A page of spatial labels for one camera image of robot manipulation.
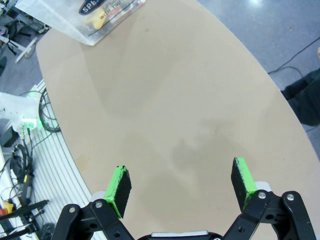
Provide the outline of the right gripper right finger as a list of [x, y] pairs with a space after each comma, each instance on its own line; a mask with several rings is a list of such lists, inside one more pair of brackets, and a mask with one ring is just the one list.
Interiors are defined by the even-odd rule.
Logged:
[[277, 196], [258, 189], [242, 157], [233, 159], [230, 177], [241, 214], [223, 240], [250, 240], [259, 224], [270, 224], [279, 240], [314, 239], [310, 217], [298, 192], [286, 191]]

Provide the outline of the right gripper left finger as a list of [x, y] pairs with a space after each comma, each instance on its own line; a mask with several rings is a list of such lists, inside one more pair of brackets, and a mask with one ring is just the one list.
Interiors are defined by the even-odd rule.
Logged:
[[67, 204], [61, 210], [53, 240], [90, 240], [102, 232], [107, 240], [132, 240], [133, 236], [121, 222], [128, 203], [132, 183], [126, 166], [118, 165], [106, 192], [85, 207]]

